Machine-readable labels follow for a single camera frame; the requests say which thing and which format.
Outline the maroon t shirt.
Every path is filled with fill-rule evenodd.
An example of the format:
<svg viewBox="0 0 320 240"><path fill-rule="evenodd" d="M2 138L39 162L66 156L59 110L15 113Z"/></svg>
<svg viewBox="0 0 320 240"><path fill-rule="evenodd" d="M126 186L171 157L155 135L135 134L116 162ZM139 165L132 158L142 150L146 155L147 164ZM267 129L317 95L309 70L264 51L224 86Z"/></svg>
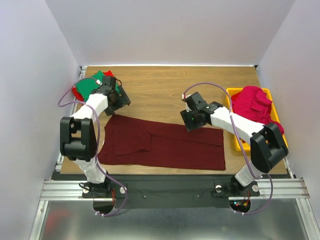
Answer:
<svg viewBox="0 0 320 240"><path fill-rule="evenodd" d="M98 160L105 165L142 165L226 170L223 130L113 115L104 127Z"/></svg>

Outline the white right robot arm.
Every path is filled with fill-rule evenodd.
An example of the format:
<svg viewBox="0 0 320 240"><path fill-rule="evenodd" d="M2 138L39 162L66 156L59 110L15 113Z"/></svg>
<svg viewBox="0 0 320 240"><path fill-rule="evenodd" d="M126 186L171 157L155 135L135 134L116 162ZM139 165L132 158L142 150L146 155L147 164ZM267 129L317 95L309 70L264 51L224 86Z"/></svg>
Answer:
<svg viewBox="0 0 320 240"><path fill-rule="evenodd" d="M245 165L228 184L228 191L233 195L242 195L250 184L261 175L268 174L289 153L275 123L263 124L249 120L218 102L207 103L198 92L188 96L183 94L182 101L186 109L180 115L187 131L211 125L249 144L250 157L245 158Z"/></svg>

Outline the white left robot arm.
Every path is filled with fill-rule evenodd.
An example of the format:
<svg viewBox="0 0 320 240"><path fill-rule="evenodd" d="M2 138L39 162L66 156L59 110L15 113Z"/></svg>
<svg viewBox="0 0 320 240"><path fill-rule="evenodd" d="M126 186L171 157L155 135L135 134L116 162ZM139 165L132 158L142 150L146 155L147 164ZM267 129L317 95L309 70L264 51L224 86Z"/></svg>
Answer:
<svg viewBox="0 0 320 240"><path fill-rule="evenodd" d="M99 116L115 114L130 105L122 82L111 73L99 73L79 80L71 88L81 107L60 120L60 153L74 161L83 171L86 182L79 186L87 198L105 198L114 193L111 179L98 160L100 140Z"/></svg>

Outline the red t shirt in tray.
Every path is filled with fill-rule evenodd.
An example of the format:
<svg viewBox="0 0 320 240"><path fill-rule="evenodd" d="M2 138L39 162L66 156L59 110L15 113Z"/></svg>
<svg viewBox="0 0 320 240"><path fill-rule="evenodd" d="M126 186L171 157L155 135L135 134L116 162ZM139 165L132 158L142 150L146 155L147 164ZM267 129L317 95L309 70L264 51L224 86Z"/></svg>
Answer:
<svg viewBox="0 0 320 240"><path fill-rule="evenodd" d="M241 95L241 93L238 92L238 93L236 93L236 94L231 96L231 105L232 105L232 107L242 103L240 95Z"/></svg>

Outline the magenta t shirt in tray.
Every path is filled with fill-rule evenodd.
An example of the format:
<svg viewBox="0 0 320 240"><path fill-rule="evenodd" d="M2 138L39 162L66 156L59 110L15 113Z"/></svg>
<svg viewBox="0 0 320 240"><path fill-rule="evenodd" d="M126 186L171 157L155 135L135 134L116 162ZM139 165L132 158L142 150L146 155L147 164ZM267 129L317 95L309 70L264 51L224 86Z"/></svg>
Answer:
<svg viewBox="0 0 320 240"><path fill-rule="evenodd" d="M267 94L257 86L245 86L240 92L241 103L232 107L233 111L246 119L264 125L274 123L278 126L281 134L284 128L278 121L272 120L272 103Z"/></svg>

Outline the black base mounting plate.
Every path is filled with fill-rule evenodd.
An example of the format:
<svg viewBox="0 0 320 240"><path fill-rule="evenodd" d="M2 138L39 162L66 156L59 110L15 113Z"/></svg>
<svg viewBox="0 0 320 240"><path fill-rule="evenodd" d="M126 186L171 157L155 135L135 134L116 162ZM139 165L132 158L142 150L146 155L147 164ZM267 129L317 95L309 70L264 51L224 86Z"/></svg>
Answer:
<svg viewBox="0 0 320 240"><path fill-rule="evenodd" d="M117 176L121 187L111 182L110 201L92 200L93 208L102 213L117 209L236 208L247 209L251 194L259 195L257 182L239 194L228 191L229 175L134 175Z"/></svg>

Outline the aluminium frame rail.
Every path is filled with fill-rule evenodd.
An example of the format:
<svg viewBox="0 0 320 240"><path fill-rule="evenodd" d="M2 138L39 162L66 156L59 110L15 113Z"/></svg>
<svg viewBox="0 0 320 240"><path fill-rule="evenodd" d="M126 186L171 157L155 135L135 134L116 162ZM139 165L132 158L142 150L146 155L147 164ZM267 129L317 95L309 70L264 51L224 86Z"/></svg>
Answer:
<svg viewBox="0 0 320 240"><path fill-rule="evenodd" d="M260 179L257 181L259 195L250 195L251 200L263 199L270 197L272 199L308 199L309 191L302 178L278 178L273 179L273 191L271 191L270 181L268 179ZM83 190L79 186L79 181L45 181L40 199L42 201L110 201L111 198L83 197Z"/></svg>

